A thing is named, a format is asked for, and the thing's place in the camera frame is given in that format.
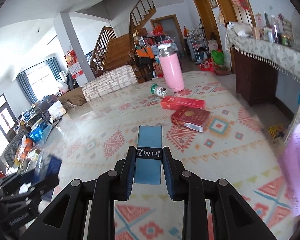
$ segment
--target brown cloth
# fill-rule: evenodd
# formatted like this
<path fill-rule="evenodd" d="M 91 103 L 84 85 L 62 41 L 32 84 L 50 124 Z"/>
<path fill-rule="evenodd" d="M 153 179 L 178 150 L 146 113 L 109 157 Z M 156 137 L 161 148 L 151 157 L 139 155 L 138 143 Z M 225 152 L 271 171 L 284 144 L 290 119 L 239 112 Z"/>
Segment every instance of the brown cloth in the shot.
<path fill-rule="evenodd" d="M 78 87 L 67 93 L 58 97 L 58 100 L 62 103 L 62 101 L 68 101 L 73 105 L 82 106 L 84 103 L 87 102 L 86 98 L 82 93 L 82 87 Z"/>

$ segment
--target dark red box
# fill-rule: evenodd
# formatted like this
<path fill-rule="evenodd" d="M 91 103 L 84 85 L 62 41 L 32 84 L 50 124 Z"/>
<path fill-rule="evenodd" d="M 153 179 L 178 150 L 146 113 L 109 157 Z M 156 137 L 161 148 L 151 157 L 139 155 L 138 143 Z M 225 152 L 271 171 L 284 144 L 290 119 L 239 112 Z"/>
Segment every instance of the dark red box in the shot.
<path fill-rule="evenodd" d="M 161 100 L 161 107 L 170 110 L 178 110 L 180 106 L 191 106 L 204 109 L 206 101 L 193 98 L 165 97 Z"/>
<path fill-rule="evenodd" d="M 207 123 L 209 111 L 181 106 L 172 116 L 171 122 L 178 126 L 185 126 L 192 130 L 203 132 Z"/>

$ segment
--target pink thermos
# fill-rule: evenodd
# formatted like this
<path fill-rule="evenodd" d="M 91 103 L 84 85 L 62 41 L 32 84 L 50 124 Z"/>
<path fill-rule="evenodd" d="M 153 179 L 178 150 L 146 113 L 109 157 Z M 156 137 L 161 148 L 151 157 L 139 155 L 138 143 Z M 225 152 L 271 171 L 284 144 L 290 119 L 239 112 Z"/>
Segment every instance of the pink thermos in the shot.
<path fill-rule="evenodd" d="M 183 83 L 182 71 L 178 55 L 171 47 L 171 43 L 164 43 L 158 46 L 159 61 L 164 78 L 169 88 L 174 92 L 179 92 L 185 88 Z"/>

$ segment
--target staircase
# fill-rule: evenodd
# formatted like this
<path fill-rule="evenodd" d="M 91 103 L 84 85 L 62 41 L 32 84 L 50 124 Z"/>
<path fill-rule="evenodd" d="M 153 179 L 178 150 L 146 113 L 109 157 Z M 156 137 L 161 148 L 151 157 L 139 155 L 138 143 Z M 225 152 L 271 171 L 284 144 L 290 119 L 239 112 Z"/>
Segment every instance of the staircase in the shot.
<path fill-rule="evenodd" d="M 132 34 L 139 31 L 139 35 L 146 35 L 144 25 L 155 13 L 152 0 L 139 0 L 130 13 L 128 34 L 117 38 L 113 28 L 102 28 L 90 62 L 95 77 L 130 63 L 129 52 L 134 49 Z"/>

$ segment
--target curtain rod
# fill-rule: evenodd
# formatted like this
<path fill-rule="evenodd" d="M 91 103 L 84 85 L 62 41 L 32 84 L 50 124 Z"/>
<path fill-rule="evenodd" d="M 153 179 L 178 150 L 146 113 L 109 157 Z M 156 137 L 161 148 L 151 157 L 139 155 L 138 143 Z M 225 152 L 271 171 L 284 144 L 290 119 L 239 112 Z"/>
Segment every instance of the curtain rod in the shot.
<path fill-rule="evenodd" d="M 35 66 L 37 66 L 37 65 L 39 65 L 39 64 L 41 64 L 41 63 L 43 63 L 43 62 L 48 61 L 49 59 L 53 59 L 53 58 L 55 58 L 55 57 L 48 58 L 47 60 L 44 60 L 44 61 L 42 61 L 42 62 L 40 62 L 40 63 L 38 63 L 38 64 L 36 64 L 36 65 L 33 65 L 32 67 L 35 67 Z"/>

